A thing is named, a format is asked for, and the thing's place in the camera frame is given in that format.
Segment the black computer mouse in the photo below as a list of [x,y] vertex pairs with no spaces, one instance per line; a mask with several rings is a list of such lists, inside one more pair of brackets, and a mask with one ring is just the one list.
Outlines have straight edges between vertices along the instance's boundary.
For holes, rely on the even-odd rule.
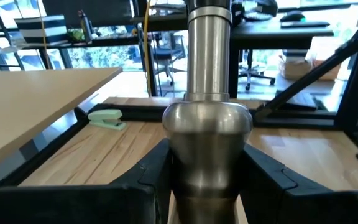
[[301,11],[290,11],[286,13],[281,19],[280,22],[294,22],[301,21],[305,16]]

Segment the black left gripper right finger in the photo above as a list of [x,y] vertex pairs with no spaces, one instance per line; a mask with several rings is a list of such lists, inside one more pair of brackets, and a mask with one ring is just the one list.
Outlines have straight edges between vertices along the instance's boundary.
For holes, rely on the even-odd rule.
[[331,190],[249,144],[241,164],[249,224],[358,224],[358,190]]

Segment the mint green stapler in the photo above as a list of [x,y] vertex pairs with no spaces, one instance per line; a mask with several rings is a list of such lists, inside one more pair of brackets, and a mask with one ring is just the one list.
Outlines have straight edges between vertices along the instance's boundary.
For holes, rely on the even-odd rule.
[[126,123],[121,121],[121,117],[122,112],[118,109],[97,110],[88,115],[90,125],[117,131],[126,127]]

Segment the black office chair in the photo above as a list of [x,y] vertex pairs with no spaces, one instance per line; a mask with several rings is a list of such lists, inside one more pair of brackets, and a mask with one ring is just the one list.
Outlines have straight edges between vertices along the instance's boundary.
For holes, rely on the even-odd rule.
[[180,31],[170,31],[152,33],[152,37],[155,42],[152,55],[157,64],[157,73],[165,72],[166,77],[170,79],[170,86],[173,86],[173,74],[183,72],[179,68],[174,68],[173,63],[187,56],[184,36]]
[[261,78],[265,80],[270,80],[270,85],[274,85],[276,82],[276,78],[265,76],[265,68],[262,68],[260,65],[253,66],[253,50],[243,50],[242,52],[242,60],[246,59],[245,62],[242,60],[239,62],[239,78],[246,77],[247,82],[245,86],[245,90],[250,90],[251,78]]

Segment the black white striped box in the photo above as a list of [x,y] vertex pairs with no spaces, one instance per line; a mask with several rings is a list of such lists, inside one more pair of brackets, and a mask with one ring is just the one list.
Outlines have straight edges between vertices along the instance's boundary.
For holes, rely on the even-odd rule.
[[53,46],[67,44],[64,15],[14,19],[26,44]]

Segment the black aluminium table frame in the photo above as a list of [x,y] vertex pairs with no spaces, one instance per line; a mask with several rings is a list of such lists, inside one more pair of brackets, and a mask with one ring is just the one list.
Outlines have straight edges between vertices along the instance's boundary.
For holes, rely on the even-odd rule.
[[[326,72],[339,65],[344,59],[358,52],[358,30],[335,53],[330,56],[325,62],[313,68],[306,75],[297,80],[294,84],[288,87],[285,91],[277,95],[272,101],[260,106],[255,111],[252,111],[254,118],[254,125],[268,126],[269,123],[264,118],[270,114],[275,114],[275,110],[282,104],[287,102],[291,97],[295,96],[302,89],[306,88],[317,79],[321,78]],[[139,106],[139,105],[114,105],[114,104],[98,104],[92,111],[101,112],[103,109],[120,109],[123,112],[124,121],[141,121],[141,122],[161,122],[165,107],[163,106]],[[53,140],[47,147],[37,153],[32,159],[22,164],[14,172],[7,175],[0,181],[1,187],[17,186],[30,176],[36,169],[38,169],[47,159],[52,157],[65,143],[74,137],[90,120],[85,118],[85,112],[79,108],[75,109],[75,113],[81,116],[80,120],[70,127],[67,131]],[[255,174],[259,170],[262,173],[257,174],[256,178],[270,178],[278,182],[279,180],[289,181],[290,185],[297,186],[298,183],[305,179],[304,176],[287,168],[284,164],[276,161],[269,156],[262,156],[261,159],[254,159],[251,167],[247,168],[246,174]]]

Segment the black office desk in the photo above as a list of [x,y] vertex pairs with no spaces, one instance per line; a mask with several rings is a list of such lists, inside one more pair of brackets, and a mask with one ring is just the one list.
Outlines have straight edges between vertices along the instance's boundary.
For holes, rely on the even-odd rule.
[[284,29],[277,21],[231,27],[225,17],[215,15],[153,16],[148,26],[152,31],[188,30],[188,101],[236,98],[241,50],[309,49],[313,37],[333,34],[326,27]]

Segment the black shelf table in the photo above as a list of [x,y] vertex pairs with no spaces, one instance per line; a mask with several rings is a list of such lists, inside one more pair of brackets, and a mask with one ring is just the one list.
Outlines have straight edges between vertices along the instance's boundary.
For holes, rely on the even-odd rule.
[[[0,38],[5,38],[10,40],[9,33],[0,35]],[[40,54],[40,61],[46,69],[53,69],[52,62],[50,57],[47,55],[47,49],[58,49],[59,54],[63,59],[63,64],[66,68],[72,68],[71,62],[68,61],[68,53],[64,53],[62,49],[74,49],[74,48],[91,48],[91,47],[117,47],[117,46],[126,46],[126,45],[141,45],[141,40],[138,36],[130,35],[123,37],[122,35],[116,38],[110,39],[96,39],[93,40],[91,44],[63,44],[63,45],[54,45],[49,47],[37,47],[37,46],[25,46],[21,50],[38,50]],[[0,64],[0,68],[9,68],[9,67],[19,67],[24,70],[24,66],[20,59],[18,59],[18,54],[14,53],[18,65],[8,65]]]

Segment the tan wooden desk top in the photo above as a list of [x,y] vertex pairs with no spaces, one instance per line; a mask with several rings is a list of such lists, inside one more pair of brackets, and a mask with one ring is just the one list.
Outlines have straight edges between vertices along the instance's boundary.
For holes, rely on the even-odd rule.
[[121,67],[0,72],[0,162],[121,72]]

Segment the dark drinking bottle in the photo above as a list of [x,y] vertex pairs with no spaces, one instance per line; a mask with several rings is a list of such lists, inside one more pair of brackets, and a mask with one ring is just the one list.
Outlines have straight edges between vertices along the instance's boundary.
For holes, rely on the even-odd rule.
[[92,33],[89,20],[83,10],[78,11],[78,17],[80,19],[80,26],[82,28],[84,39],[87,44],[92,43]]

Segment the green leafy object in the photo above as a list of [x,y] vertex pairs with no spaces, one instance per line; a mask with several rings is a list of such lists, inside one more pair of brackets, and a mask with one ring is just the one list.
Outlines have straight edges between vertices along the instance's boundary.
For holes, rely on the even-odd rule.
[[68,29],[67,39],[71,43],[80,43],[85,41],[83,31],[79,29]]

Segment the silver metal lamp base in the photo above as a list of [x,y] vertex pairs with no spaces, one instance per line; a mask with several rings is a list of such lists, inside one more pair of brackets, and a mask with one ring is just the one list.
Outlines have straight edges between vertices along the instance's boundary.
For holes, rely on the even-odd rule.
[[231,0],[186,0],[188,78],[162,124],[173,152],[179,224],[235,224],[238,165],[252,131],[249,110],[229,100]]

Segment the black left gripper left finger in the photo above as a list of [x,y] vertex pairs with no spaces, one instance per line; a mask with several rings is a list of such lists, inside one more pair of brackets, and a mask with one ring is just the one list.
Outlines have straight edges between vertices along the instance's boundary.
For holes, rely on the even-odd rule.
[[167,224],[171,158],[163,139],[109,184],[0,188],[0,224]]

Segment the brown cardboard box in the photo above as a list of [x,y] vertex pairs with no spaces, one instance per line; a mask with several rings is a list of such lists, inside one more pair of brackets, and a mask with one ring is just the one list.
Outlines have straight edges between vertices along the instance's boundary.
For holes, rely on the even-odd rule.
[[[279,71],[282,77],[289,80],[298,80],[307,74],[312,68],[321,65],[324,61],[315,58],[309,58],[304,61],[286,62],[284,58],[279,56]],[[333,69],[325,73],[320,80],[335,80],[339,74],[341,64],[336,65]]]

